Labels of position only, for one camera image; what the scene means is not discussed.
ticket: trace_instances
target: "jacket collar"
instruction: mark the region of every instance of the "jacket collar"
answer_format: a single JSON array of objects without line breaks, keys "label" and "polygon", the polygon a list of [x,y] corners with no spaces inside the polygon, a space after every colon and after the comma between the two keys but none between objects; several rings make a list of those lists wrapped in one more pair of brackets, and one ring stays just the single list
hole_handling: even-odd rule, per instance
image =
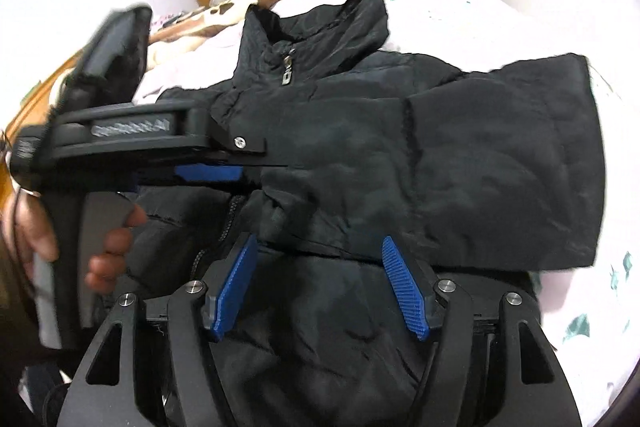
[{"label": "jacket collar", "polygon": [[348,71],[388,37],[383,0],[347,0],[289,18],[251,6],[246,14],[236,87],[281,83],[291,58],[292,82]]}]

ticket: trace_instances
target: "blue textured pad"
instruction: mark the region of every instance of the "blue textured pad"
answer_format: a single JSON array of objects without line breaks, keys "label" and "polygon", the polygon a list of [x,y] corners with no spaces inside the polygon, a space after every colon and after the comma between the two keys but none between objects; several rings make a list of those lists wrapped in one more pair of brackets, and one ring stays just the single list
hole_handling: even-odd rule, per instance
[{"label": "blue textured pad", "polygon": [[242,176],[242,167],[238,165],[178,165],[174,172],[188,182],[237,182]]},{"label": "blue textured pad", "polygon": [[221,341],[225,333],[234,327],[257,261],[258,242],[255,235],[252,234],[242,247],[242,251],[216,300],[216,320],[211,325],[211,332],[217,341]]},{"label": "blue textured pad", "polygon": [[425,340],[429,336],[429,325],[424,313],[424,297],[389,235],[382,242],[382,264],[396,294],[406,327],[413,331],[419,340]]}]

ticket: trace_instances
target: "silver bolt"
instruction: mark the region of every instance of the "silver bolt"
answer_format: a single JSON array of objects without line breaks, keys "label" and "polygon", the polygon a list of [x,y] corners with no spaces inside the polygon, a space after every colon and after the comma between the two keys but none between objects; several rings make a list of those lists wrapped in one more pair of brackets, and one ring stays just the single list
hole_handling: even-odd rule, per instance
[{"label": "silver bolt", "polygon": [[456,283],[449,279],[442,279],[438,281],[438,288],[440,288],[440,291],[443,291],[444,293],[451,293],[456,289]]},{"label": "silver bolt", "polygon": [[184,285],[184,288],[187,290],[187,293],[198,293],[199,291],[202,290],[203,287],[204,287],[204,284],[202,284],[202,281],[189,281],[187,284]]},{"label": "silver bolt", "polygon": [[520,306],[522,304],[522,297],[516,292],[507,293],[507,302],[513,306]]},{"label": "silver bolt", "polygon": [[136,301],[135,293],[123,293],[120,297],[118,297],[118,304],[120,306],[129,306]]}]

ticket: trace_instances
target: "human hand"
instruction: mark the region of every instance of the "human hand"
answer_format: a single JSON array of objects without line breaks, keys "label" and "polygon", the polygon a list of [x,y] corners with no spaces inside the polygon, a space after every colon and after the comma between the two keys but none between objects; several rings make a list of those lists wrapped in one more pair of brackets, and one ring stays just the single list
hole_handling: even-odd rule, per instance
[{"label": "human hand", "polygon": [[[19,197],[15,209],[15,248],[12,237],[12,208],[15,198]],[[135,205],[125,222],[125,227],[137,227],[146,222],[145,211]],[[29,280],[33,280],[33,255],[41,256],[51,262],[58,258],[58,243],[53,227],[47,217],[44,206],[36,196],[26,192],[13,194],[4,206],[2,213],[2,235],[10,253],[17,257]],[[124,254],[129,251],[133,237],[126,228],[114,229],[104,238],[102,253],[96,253],[89,260],[89,272],[84,281],[94,292],[102,295],[115,288],[116,279],[126,269]]]}]

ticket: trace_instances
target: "gray handle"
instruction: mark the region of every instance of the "gray handle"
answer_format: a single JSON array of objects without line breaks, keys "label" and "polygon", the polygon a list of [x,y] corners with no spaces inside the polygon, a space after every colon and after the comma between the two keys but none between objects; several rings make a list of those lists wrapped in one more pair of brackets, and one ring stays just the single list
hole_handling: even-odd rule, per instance
[{"label": "gray handle", "polygon": [[33,281],[40,342],[52,349],[79,347],[82,328],[92,327],[95,295],[84,284],[89,259],[103,251],[104,236],[124,225],[133,204],[116,192],[44,192],[60,256],[34,258]]}]

